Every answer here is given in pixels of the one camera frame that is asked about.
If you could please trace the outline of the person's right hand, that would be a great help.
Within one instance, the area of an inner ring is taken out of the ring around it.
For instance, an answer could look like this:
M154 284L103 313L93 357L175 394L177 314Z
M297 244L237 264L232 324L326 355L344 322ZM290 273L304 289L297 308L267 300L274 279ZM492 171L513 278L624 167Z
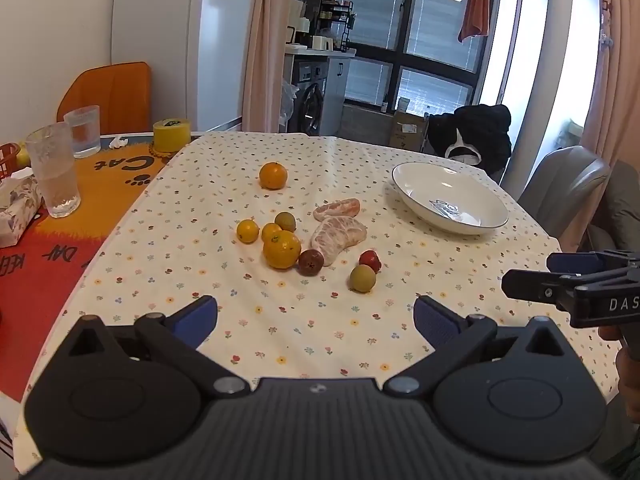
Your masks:
M623 398L628 418L634 423L640 422L640 367L639 362L629 354L626 344L622 345L616 356L618 371L618 390Z

